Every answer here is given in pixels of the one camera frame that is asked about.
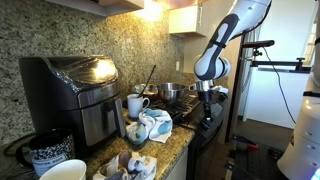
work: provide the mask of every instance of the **plastic wrap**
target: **plastic wrap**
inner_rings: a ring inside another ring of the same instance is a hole
[[[118,71],[106,56],[43,57],[50,71],[74,92],[115,82]]]

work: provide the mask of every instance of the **bowl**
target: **bowl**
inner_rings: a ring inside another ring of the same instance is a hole
[[[158,96],[164,103],[179,102],[184,97],[185,86],[177,83],[164,83],[157,86]]]
[[[137,84],[132,87],[132,91],[139,94],[145,86],[146,84]],[[155,84],[148,84],[148,86],[143,92],[144,95],[154,95],[157,93],[158,93],[158,89],[157,89],[157,85]]]
[[[40,180],[85,180],[86,170],[87,165],[82,160],[67,160],[53,166],[41,176]]]

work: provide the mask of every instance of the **granite backsplash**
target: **granite backsplash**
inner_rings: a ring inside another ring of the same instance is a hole
[[[43,0],[0,1],[0,145],[34,131],[19,72],[25,56],[106,55],[119,71],[121,95],[144,83],[190,85],[184,39],[168,34],[168,11],[148,22],[135,13],[101,17]]]

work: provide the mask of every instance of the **white cup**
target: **white cup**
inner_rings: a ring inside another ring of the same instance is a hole
[[[40,180],[86,180],[86,171],[85,162],[72,159],[53,166],[41,176]]]
[[[139,113],[146,107],[149,106],[150,100],[149,98],[143,98],[139,97],[139,94],[129,94],[127,96],[128,99],[128,110],[129,110],[129,116],[131,118],[138,118]],[[144,101],[147,101],[147,105],[143,107]]]

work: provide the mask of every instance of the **cloth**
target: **cloth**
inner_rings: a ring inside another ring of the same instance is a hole
[[[139,113],[140,122],[133,122],[127,129],[127,137],[135,145],[147,138],[165,143],[172,135],[172,119],[167,111],[145,109]]]
[[[139,113],[139,120],[145,125],[149,139],[165,143],[172,135],[172,119],[167,111],[145,109]]]
[[[144,124],[140,122],[133,122],[127,129],[127,137],[130,142],[135,145],[142,144],[148,138],[148,132]]]
[[[122,152],[102,165],[93,180],[152,180],[156,175],[157,159],[140,156],[138,152]]]

